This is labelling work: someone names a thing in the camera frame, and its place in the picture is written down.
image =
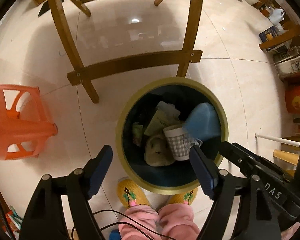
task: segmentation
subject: yellow slipper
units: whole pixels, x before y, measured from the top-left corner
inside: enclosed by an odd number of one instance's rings
[[[125,208],[138,205],[150,206],[146,194],[131,179],[123,179],[119,181],[117,186],[117,195]]]
[[[177,203],[191,205],[197,195],[197,192],[198,192],[198,188],[195,188],[195,189],[193,189],[191,191],[187,191],[185,193],[173,195],[168,200],[167,205],[168,204],[177,204]]]

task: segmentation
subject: stool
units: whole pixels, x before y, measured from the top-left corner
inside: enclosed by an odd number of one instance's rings
[[[10,110],[6,107],[3,90],[19,91]],[[20,112],[16,110],[20,97],[28,92],[35,102],[39,114],[39,121],[26,121],[20,119]],[[33,157],[43,149],[48,137],[56,135],[58,128],[48,122],[40,100],[40,91],[36,87],[19,85],[0,85],[0,160],[13,160]],[[34,151],[26,151],[21,145],[23,142],[34,141]],[[8,152],[10,145],[17,145],[19,151]]]

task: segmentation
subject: metal screw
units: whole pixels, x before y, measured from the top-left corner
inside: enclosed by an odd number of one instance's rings
[[[50,179],[50,175],[49,174],[44,174],[42,176],[42,180],[48,180],[48,179]]]
[[[225,169],[220,170],[219,173],[220,173],[222,176],[227,176],[227,175],[228,175],[228,171],[225,170]]]
[[[75,175],[80,175],[80,174],[83,173],[83,170],[82,170],[81,168],[77,168],[77,169],[74,170],[73,173],[74,173]]]
[[[252,179],[255,180],[255,181],[259,181],[260,180],[260,177],[256,174],[253,174],[252,175]]]

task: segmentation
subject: trash can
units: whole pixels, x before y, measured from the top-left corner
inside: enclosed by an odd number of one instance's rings
[[[144,159],[144,148],[132,142],[132,124],[149,104],[157,104],[164,97],[173,103],[184,121],[200,103],[209,102],[216,110],[221,127],[221,136],[205,141],[201,149],[219,166],[222,156],[219,144],[228,140],[228,123],[225,111],[217,97],[204,85],[183,77],[170,77],[152,82],[135,93],[127,102],[116,127],[116,147],[120,162],[129,177],[140,187],[163,195],[175,195],[199,186],[199,181],[190,161],[175,161],[163,167],[149,166]]]

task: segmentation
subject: white pole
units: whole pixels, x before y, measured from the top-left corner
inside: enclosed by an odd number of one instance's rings
[[[296,147],[300,147],[300,143],[299,142],[290,141],[290,140],[282,139],[282,138],[279,138],[279,137],[274,137],[274,136],[269,136],[269,135],[263,135],[263,134],[259,134],[259,133],[256,133],[255,136],[256,136],[256,138],[260,137],[260,138],[263,138],[263,139],[268,139],[268,140],[271,140],[271,141],[280,142],[280,143],[284,143],[284,144],[288,144],[288,145],[293,145],[293,146],[296,146]]]

